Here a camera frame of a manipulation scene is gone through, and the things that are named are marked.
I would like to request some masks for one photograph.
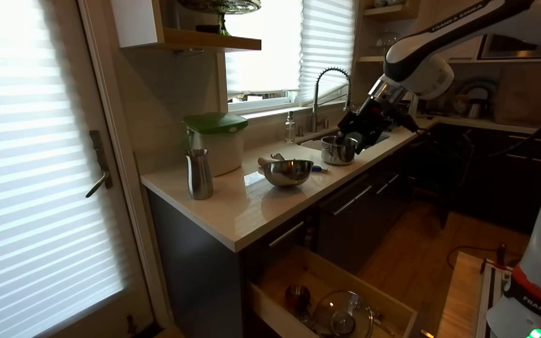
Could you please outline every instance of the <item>door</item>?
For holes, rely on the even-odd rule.
[[[0,336],[150,321],[76,4],[0,2]]]

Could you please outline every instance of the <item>stainless steel bowl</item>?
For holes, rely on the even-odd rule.
[[[307,160],[283,160],[283,162],[262,162],[258,171],[275,188],[294,188],[307,181],[311,162]]]
[[[339,135],[328,135],[322,137],[322,162],[328,166],[347,166],[354,152],[356,152],[356,141],[352,137],[339,137]]]

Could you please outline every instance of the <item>faucet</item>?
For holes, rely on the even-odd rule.
[[[320,77],[328,72],[337,72],[337,74],[343,74],[343,77],[347,79],[347,98],[345,98],[345,104],[343,104],[343,111],[347,113],[349,111],[349,90],[351,90],[351,81],[349,81],[349,75],[339,70],[339,68],[326,68],[319,74],[319,77],[315,79],[315,87],[313,87],[313,105],[311,105],[311,117],[309,117],[309,132],[317,132],[319,124],[322,124],[319,120],[319,85],[320,85]]]

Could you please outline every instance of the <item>wooden floor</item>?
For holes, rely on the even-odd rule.
[[[452,274],[446,259],[454,263],[458,250],[493,259],[497,243],[506,244],[506,259],[514,263],[527,237],[456,212],[446,216],[441,229],[435,209],[413,201],[358,271],[358,278],[414,308],[420,329],[435,335]]]

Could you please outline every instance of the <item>kitchen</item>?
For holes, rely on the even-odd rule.
[[[189,329],[193,327],[206,327],[213,331],[213,325],[219,325],[223,329],[234,327],[247,327],[243,321],[249,323],[251,310],[243,303],[247,297],[243,297],[243,286],[249,286],[249,278],[264,273],[264,265],[258,265],[260,261],[268,259],[266,254],[258,254],[257,248],[260,243],[272,243],[275,237],[281,237],[279,233],[289,231],[292,228],[292,220],[298,220],[300,216],[307,216],[305,209],[313,207],[320,199],[328,197],[332,192],[337,192],[341,186],[347,186],[349,181],[354,181],[364,177],[366,171],[379,167],[379,164],[384,164],[382,160],[390,160],[396,151],[403,149],[405,145],[413,145],[413,135],[403,130],[392,130],[388,139],[377,143],[373,149],[362,152],[351,166],[345,167],[328,167],[328,175],[324,177],[311,177],[302,190],[296,190],[296,194],[279,194],[272,190],[266,182],[258,181],[253,184],[253,188],[242,186],[242,175],[240,173],[251,173],[255,171],[255,158],[260,154],[281,151],[285,156],[304,156],[317,164],[320,164],[317,152],[311,152],[309,149],[302,149],[296,145],[285,145],[283,143],[283,126],[285,126],[285,115],[274,115],[274,117],[257,117],[247,120],[247,128],[242,132],[243,137],[243,164],[238,169],[238,173],[230,173],[225,177],[213,179],[213,194],[206,201],[191,201],[183,184],[183,130],[181,130],[181,119],[210,113],[210,111],[225,111],[227,98],[225,98],[225,81],[223,81],[223,62],[221,62],[221,51],[208,51],[195,47],[185,49],[155,49],[155,47],[123,47],[118,49],[116,45],[116,32],[121,36],[123,30],[129,30],[131,25],[138,27],[136,23],[144,17],[144,21],[151,21],[148,17],[151,13],[151,8],[159,6],[159,2],[121,2],[114,0],[110,4],[97,2],[97,4],[80,4],[82,12],[86,13],[84,23],[88,28],[89,43],[91,43],[91,59],[97,74],[97,85],[104,92],[103,107],[106,115],[106,124],[110,130],[110,139],[116,149],[118,158],[118,171],[121,177],[121,188],[125,194],[125,203],[129,209],[131,224],[135,228],[135,239],[138,246],[138,254],[142,258],[142,269],[146,273],[146,284],[151,297],[151,308],[157,318],[157,323],[161,327],[170,327],[170,314],[174,314],[174,320],[178,320],[178,325],[185,335],[189,336]],[[114,17],[121,17],[123,25],[114,25]],[[180,25],[187,27],[189,21],[197,21],[197,15],[193,19],[191,12],[180,10]],[[435,6],[418,6],[414,8],[413,19],[394,19],[394,23],[375,23],[375,13],[369,12],[364,13],[364,25],[379,25],[379,27],[390,27],[394,25],[397,30],[407,32],[409,28],[416,28],[414,25],[422,25],[422,21],[431,23],[431,15],[437,15]],[[373,43],[377,42],[375,36],[360,38],[360,42]],[[523,81],[541,81],[541,62],[527,62],[527,64],[516,64],[516,62],[467,62],[461,60],[467,57],[467,49],[473,51],[473,45],[465,45],[463,51],[456,51],[458,60],[452,57],[452,64],[456,68],[458,79],[475,79],[480,75],[480,79],[488,79],[482,83],[480,89],[491,90],[491,83],[508,83],[510,96],[518,98],[520,107],[538,107],[541,102],[531,102],[535,98],[529,98],[523,89],[518,89],[514,85]],[[351,90],[352,90],[352,105],[360,105],[366,90],[373,83],[373,79],[379,75],[381,64],[375,60],[377,55],[367,53],[366,49],[358,49],[360,62],[354,62],[354,68],[351,70]],[[418,119],[418,124],[428,128],[437,122],[458,126],[458,128],[475,128],[475,130],[495,130],[495,132],[510,132],[514,137],[527,134],[531,128],[527,126],[510,126],[510,124],[521,124],[525,120],[514,120],[518,119],[512,111],[508,98],[505,104],[499,102],[495,122],[493,120],[461,120],[459,117],[443,117],[450,115],[448,111],[454,111],[454,115],[469,115],[476,105],[465,105],[467,102],[429,102],[418,105],[422,113],[437,113],[439,117],[424,117],[420,113],[413,113]],[[336,122],[341,115],[339,105],[332,105],[330,109],[320,113],[326,120]],[[247,190],[247,197],[236,199],[236,205],[225,205],[230,203],[230,197],[242,196],[243,190]],[[245,211],[245,216],[249,220],[242,220],[238,224],[243,229],[238,229],[236,233],[230,233],[230,226],[227,228],[230,235],[227,233],[213,233],[210,237],[210,229],[204,229],[208,226],[213,226],[217,214],[227,212],[242,212]],[[262,228],[247,229],[247,224],[251,218],[266,218],[262,220]],[[227,276],[227,280],[213,280],[217,286],[210,286],[210,280],[202,280],[198,276],[198,271],[181,271],[176,273],[176,267],[183,267],[185,263],[193,265],[191,258],[174,261],[174,267],[168,267],[165,256],[165,244],[176,241],[178,250],[193,250],[193,261],[195,259],[219,259],[210,265],[208,276]],[[307,258],[307,252],[296,254],[298,259],[311,259],[313,267],[317,267],[320,274],[343,274],[334,271],[332,265],[326,265],[322,261],[315,261],[315,256]],[[416,308],[409,308],[407,304],[399,304],[390,295],[382,293],[381,289],[362,286],[358,280],[351,278],[351,274],[343,274],[345,286],[352,286],[360,293],[371,293],[379,303],[384,303],[386,308],[390,308],[396,320],[390,318],[390,325],[396,325],[397,333],[413,333],[414,318],[418,314]],[[215,306],[212,310],[198,308],[200,312],[195,312],[195,318],[183,318],[185,312],[191,310],[189,297],[178,295],[178,291],[200,293],[202,297],[212,299],[210,306]],[[227,288],[227,293],[217,295],[213,291]],[[264,295],[258,295],[258,306],[270,306],[270,310],[277,310],[275,303],[268,303]],[[277,314],[279,321],[292,323],[292,316],[281,316]]]
[[[420,6],[418,12],[420,13],[431,12],[431,8]],[[176,134],[176,128],[180,126],[180,119],[187,115],[189,111],[191,113],[213,111],[215,109],[213,105],[217,102],[219,102],[219,107],[223,105],[223,98],[213,92],[213,81],[217,79],[210,77],[210,74],[213,75],[215,72],[213,57],[206,53],[191,53],[191,55],[176,53],[172,57],[172,62],[166,62],[166,53],[163,51],[138,51],[138,53],[127,51],[123,57],[127,60],[119,60],[119,62],[127,62],[129,66],[123,70],[125,72],[123,75],[131,75],[127,77],[127,81],[121,81],[121,87],[129,89],[129,90],[123,90],[123,98],[142,96],[136,100],[125,100],[127,105],[133,107],[131,111],[138,111],[138,115],[125,117],[131,126],[131,135],[133,135],[131,139],[135,143],[133,147],[135,147],[138,171],[146,173],[146,171],[157,171],[159,167],[168,167],[172,164],[180,166],[183,162],[181,154],[174,151],[181,147],[181,137]],[[172,81],[172,74],[176,72],[180,74],[180,70],[191,70],[191,68],[195,68],[193,70],[195,74],[189,75],[187,79],[198,77],[197,83],[193,81],[191,85],[191,83],[181,81],[180,85],[176,85]],[[458,60],[456,75],[459,75],[461,79],[463,75],[467,77],[482,75],[488,79],[499,79],[505,68],[506,68],[505,62],[482,62],[482,64],[467,62],[465,64],[463,60]],[[527,68],[537,68],[537,74],[541,74],[541,64],[529,64]],[[358,74],[352,75],[352,83],[354,83],[352,102],[354,104],[358,104],[366,96],[366,90],[375,79],[377,70],[379,70],[377,62],[360,64]],[[243,145],[251,147],[249,151],[255,151],[257,147],[264,143],[262,135],[266,135],[268,139],[275,139],[275,141],[283,139],[283,120],[285,120],[283,117],[249,120],[249,126],[243,130],[243,137],[245,137]],[[151,141],[150,137],[140,137],[142,134],[155,135],[155,141]]]

